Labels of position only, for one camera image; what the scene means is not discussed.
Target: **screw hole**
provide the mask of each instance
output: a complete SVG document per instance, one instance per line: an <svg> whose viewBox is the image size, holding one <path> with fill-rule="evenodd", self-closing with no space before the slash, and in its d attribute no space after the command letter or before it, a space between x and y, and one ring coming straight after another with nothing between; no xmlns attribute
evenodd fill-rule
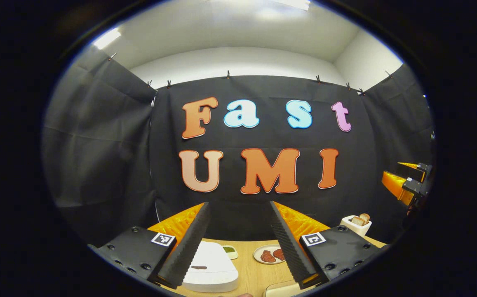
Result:
<svg viewBox="0 0 477 297"><path fill-rule="evenodd" d="M333 263L330 263L330 264L328 264L324 267L324 269L326 269L326 270L332 270L334 268L336 268L336 265L333 264Z"/></svg>

